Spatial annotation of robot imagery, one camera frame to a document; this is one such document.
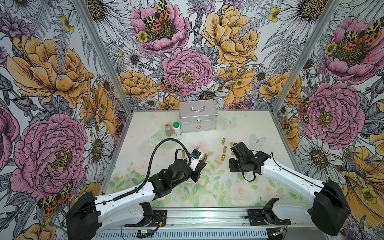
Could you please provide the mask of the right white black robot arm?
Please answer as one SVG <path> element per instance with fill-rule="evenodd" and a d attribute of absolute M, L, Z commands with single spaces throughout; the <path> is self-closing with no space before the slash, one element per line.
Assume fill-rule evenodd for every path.
<path fill-rule="evenodd" d="M 250 150 L 243 142 L 234 143 L 231 151 L 234 157 L 229 160 L 230 172 L 273 179 L 306 200 L 303 205 L 273 200 L 267 208 L 278 219 L 312 223 L 329 236 L 340 233 L 351 210 L 337 183 L 305 176 L 276 161 L 273 154 Z"/>

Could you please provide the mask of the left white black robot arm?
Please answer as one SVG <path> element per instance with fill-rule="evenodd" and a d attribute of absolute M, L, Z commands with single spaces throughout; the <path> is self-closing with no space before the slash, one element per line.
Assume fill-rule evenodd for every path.
<path fill-rule="evenodd" d="M 90 240 L 110 228 L 147 225 L 154 216 L 150 203 L 169 195 L 188 180 L 198 182 L 206 165 L 203 160 L 177 159 L 146 180 L 142 187 L 110 195 L 83 194 L 66 215 L 68 239 Z"/>

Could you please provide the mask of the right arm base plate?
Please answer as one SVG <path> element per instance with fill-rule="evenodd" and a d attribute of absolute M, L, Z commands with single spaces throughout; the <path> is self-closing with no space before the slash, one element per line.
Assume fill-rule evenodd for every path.
<path fill-rule="evenodd" d="M 245 219 L 249 220 L 251 226 L 289 226 L 291 221 L 288 219 L 281 220 L 273 212 L 274 204 L 279 198 L 272 198 L 261 209 L 249 209 Z"/>

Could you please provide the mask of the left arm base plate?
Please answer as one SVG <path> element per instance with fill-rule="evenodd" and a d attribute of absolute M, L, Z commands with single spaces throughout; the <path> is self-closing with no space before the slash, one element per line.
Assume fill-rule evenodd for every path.
<path fill-rule="evenodd" d="M 153 209 L 149 202 L 141 203 L 135 206 L 135 210 L 140 216 L 139 220 L 129 220 L 125 227 L 161 227 L 166 224 L 167 210 Z"/>

